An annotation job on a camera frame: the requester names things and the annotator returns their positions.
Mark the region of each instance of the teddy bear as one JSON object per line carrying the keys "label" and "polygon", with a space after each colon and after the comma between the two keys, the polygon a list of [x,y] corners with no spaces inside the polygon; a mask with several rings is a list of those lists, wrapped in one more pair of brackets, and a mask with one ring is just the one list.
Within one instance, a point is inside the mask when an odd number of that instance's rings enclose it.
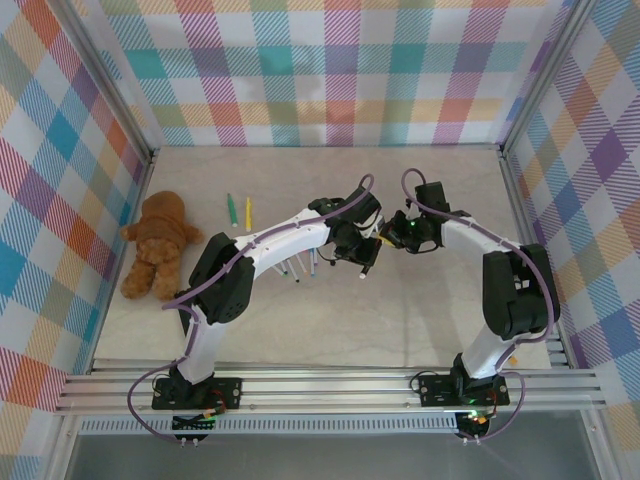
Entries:
{"label": "teddy bear", "polygon": [[180,259],[188,243],[204,240],[202,232],[185,222],[182,198],[175,192],[158,192],[142,202],[138,223],[122,227],[120,234],[136,242],[136,259],[120,291],[126,298],[154,295],[169,301],[180,289]]}

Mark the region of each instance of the teddy bear leg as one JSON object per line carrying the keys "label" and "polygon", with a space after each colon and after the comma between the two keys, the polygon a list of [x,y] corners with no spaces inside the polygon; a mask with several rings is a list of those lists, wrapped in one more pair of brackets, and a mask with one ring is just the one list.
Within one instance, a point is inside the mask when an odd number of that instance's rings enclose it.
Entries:
{"label": "teddy bear leg", "polygon": [[154,274],[155,267],[151,263],[136,258],[129,275],[120,285],[122,295],[129,299],[144,297],[151,289]]}
{"label": "teddy bear leg", "polygon": [[180,289],[180,258],[161,263],[153,280],[153,293],[158,299],[168,302]]}

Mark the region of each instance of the checkered fabric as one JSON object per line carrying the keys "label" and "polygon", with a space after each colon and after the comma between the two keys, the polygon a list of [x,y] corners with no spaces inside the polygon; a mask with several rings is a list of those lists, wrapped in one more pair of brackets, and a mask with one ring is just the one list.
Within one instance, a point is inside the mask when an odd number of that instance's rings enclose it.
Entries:
{"label": "checkered fabric", "polygon": [[2,2],[0,65],[0,478],[31,479],[143,163],[45,0]]}
{"label": "checkered fabric", "polygon": [[495,143],[573,1],[75,0],[147,134],[185,146]]}
{"label": "checkered fabric", "polygon": [[640,475],[640,0],[602,0],[515,149],[581,367]]}

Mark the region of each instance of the robotic arm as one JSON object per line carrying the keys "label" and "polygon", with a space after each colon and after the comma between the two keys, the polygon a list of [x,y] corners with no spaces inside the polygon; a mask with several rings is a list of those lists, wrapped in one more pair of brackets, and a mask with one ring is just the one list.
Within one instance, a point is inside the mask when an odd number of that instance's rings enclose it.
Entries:
{"label": "robotic arm", "polygon": [[[532,271],[511,250],[487,238],[468,225],[458,223],[425,210],[407,201],[408,212],[397,211],[385,223],[381,206],[371,194],[359,187],[347,199],[321,198],[308,208],[279,225],[300,225],[295,229],[275,233],[262,242],[255,235],[230,239],[220,233],[209,241],[204,253],[189,278],[190,290],[197,289],[224,268],[234,256],[250,246],[246,253],[213,285],[188,300],[188,306],[200,319],[196,326],[190,315],[182,312],[181,320],[187,338],[192,342],[190,355],[170,370],[170,378],[157,382],[158,395],[154,409],[197,409],[210,404],[210,393],[225,393],[227,408],[239,406],[242,379],[214,377],[216,352],[226,326],[247,308],[253,281],[270,267],[296,253],[335,244],[334,255],[362,267],[364,278],[377,258],[380,238],[396,248],[412,254],[433,251],[421,250],[432,242],[436,248],[453,248],[472,262],[481,263],[483,272],[483,313],[486,325],[472,345],[454,360],[450,375],[419,377],[423,406],[455,407],[459,405],[486,405],[496,391],[501,391],[504,379],[498,375],[504,362],[513,354],[516,345],[547,326],[547,309]],[[362,200],[339,215],[324,222],[308,220],[326,216],[359,196]],[[465,212],[451,212],[439,182],[416,188],[419,203],[455,217],[466,217]],[[518,245],[520,250],[541,272],[552,292],[555,320],[559,316],[559,303],[545,250],[540,245]],[[496,404],[508,403],[506,389]]]}

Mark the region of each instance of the marble surface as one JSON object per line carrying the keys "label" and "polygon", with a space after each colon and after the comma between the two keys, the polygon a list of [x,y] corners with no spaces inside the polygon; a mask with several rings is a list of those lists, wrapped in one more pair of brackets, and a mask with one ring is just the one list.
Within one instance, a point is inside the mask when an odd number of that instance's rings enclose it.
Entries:
{"label": "marble surface", "polygon": [[[470,148],[170,148],[162,149],[147,195],[171,189],[205,236],[243,235],[244,199],[251,196],[254,231],[292,217],[318,197],[344,197],[363,174],[389,218],[403,208],[400,176],[408,167],[441,181],[454,209],[515,239],[515,226],[494,151]],[[232,228],[226,195],[241,227]],[[205,244],[184,254],[182,283]],[[230,325],[220,360],[314,365],[450,366],[484,320],[481,272],[453,251],[412,256],[382,247],[365,280],[345,262],[320,260],[316,278],[299,284],[268,270],[254,283],[247,311]],[[329,247],[323,249],[327,254]],[[123,274],[135,249],[126,251]],[[152,295],[131,301],[117,290],[96,357],[171,359],[184,335],[175,311]],[[549,368],[544,345],[518,351],[518,368]]]}

